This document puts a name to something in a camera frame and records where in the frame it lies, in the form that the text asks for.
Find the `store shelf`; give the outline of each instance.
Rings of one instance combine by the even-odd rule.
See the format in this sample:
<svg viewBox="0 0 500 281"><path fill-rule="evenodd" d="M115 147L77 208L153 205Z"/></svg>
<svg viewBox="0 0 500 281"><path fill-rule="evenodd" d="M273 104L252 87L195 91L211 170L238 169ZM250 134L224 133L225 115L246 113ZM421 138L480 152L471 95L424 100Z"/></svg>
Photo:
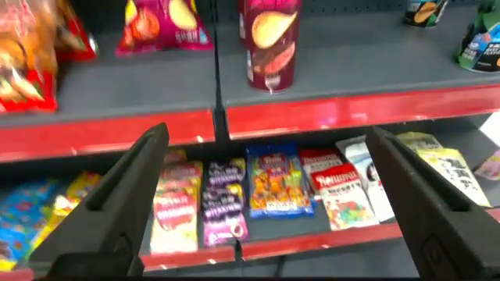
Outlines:
<svg viewBox="0 0 500 281"><path fill-rule="evenodd" d="M98 36L97 61L62 67L55 114L0 116L0 161L123 150L161 122L172 145L215 140L214 52L118 59L119 39Z"/></svg>
<svg viewBox="0 0 500 281"><path fill-rule="evenodd" d="M481 164L498 148L479 130L435 136L444 147L459 149L471 169ZM490 203L497 207L488 212L500 220L500 183L481 178L478 178L478 182ZM318 203L312 218L247 219L251 240L242 244L243 259L269 258L402 237L395 222L332 232L324 206L321 202Z"/></svg>
<svg viewBox="0 0 500 281"><path fill-rule="evenodd" d="M475 10L450 7L426 30L402 25L402 11L305 16L295 85L273 95L248 86L237 24L219 25L231 139L499 110L500 75L474 73L452 59Z"/></svg>

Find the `gray shelf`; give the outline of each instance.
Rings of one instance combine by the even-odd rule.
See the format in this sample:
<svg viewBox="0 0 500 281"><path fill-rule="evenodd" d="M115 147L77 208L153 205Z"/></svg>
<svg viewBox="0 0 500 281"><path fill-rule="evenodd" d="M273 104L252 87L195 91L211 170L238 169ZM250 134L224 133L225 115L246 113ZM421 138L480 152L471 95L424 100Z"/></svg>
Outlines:
<svg viewBox="0 0 500 281"><path fill-rule="evenodd" d="M500 75L462 69L452 59L476 6L448 7L431 29L401 23L402 11L303 16L295 84L279 94L247 84L236 23L217 27L225 106L500 83Z"/></svg>
<svg viewBox="0 0 500 281"><path fill-rule="evenodd" d="M121 33L96 37L100 57L60 70L55 114L0 116L0 127L214 108L214 51L166 50L117 58Z"/></svg>

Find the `food packaging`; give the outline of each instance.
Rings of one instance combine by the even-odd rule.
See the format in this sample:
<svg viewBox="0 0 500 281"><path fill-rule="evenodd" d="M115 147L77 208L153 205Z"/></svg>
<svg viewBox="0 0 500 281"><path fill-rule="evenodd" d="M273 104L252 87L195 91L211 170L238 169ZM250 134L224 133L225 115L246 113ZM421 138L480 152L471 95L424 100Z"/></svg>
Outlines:
<svg viewBox="0 0 500 281"><path fill-rule="evenodd" d="M320 190L315 185L311 174L342 165L342 160L336 150L332 148L301 149L298 154L307 178L306 184L314 199L320 200Z"/></svg>
<svg viewBox="0 0 500 281"><path fill-rule="evenodd" d="M164 48L211 50L194 0L128 0L123 37L117 55Z"/></svg>
<svg viewBox="0 0 500 281"><path fill-rule="evenodd" d="M403 23L414 27L435 27L448 0L409 0Z"/></svg>
<svg viewBox="0 0 500 281"><path fill-rule="evenodd" d="M56 110L56 18L53 0L0 1L0 113Z"/></svg>
<svg viewBox="0 0 500 281"><path fill-rule="evenodd" d="M314 172L332 230L378 224L355 167L346 163Z"/></svg>
<svg viewBox="0 0 500 281"><path fill-rule="evenodd" d="M198 250L197 212L203 164L183 162L164 167L153 198L152 254Z"/></svg>
<svg viewBox="0 0 500 281"><path fill-rule="evenodd" d="M302 0L245 1L247 74L251 87L274 94L293 84Z"/></svg>
<svg viewBox="0 0 500 281"><path fill-rule="evenodd" d="M202 196L205 246L248 239L248 228L243 216L245 174L243 158L223 164L210 163L208 185Z"/></svg>
<svg viewBox="0 0 500 281"><path fill-rule="evenodd" d="M359 176L363 189L370 200L373 212L380 222L394 218L391 202L385 194L377 169L365 143L365 136L341 140L336 143L338 149L351 162Z"/></svg>
<svg viewBox="0 0 500 281"><path fill-rule="evenodd" d="M488 180L500 180L500 150L488 158L474 174Z"/></svg>
<svg viewBox="0 0 500 281"><path fill-rule="evenodd" d="M56 0L57 26L55 32L55 54L59 62L85 61L97 57L97 42L84 29L70 4L70 0Z"/></svg>
<svg viewBox="0 0 500 281"><path fill-rule="evenodd" d="M246 148L250 217L314 215L294 144Z"/></svg>
<svg viewBox="0 0 500 281"><path fill-rule="evenodd" d="M418 155L479 206L491 207L466 160L451 148L419 149Z"/></svg>
<svg viewBox="0 0 500 281"><path fill-rule="evenodd" d="M492 9L477 13L467 27L456 55L459 66L477 72L500 70L500 12Z"/></svg>

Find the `pink snack bag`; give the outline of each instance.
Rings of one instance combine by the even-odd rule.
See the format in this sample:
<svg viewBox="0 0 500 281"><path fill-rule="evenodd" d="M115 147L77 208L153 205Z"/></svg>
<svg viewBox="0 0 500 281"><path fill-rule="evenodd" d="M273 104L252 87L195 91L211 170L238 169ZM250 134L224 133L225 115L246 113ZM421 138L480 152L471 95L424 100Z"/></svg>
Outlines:
<svg viewBox="0 0 500 281"><path fill-rule="evenodd" d="M128 0L118 56L164 48L211 50L194 0Z"/></svg>

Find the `chip bag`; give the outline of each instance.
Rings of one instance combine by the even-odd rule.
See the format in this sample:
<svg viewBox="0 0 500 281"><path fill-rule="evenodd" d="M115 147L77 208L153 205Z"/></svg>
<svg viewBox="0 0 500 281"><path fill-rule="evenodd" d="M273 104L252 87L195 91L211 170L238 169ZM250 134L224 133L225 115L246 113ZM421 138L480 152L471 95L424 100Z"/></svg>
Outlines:
<svg viewBox="0 0 500 281"><path fill-rule="evenodd" d="M54 112L57 61L52 0L0 1L0 112Z"/></svg>
<svg viewBox="0 0 500 281"><path fill-rule="evenodd" d="M97 44L73 10L69 0L57 1L55 54L60 62L89 60L97 57Z"/></svg>
<svg viewBox="0 0 500 281"><path fill-rule="evenodd" d="M117 55L164 48L213 48L194 0L128 0L125 21Z"/></svg>

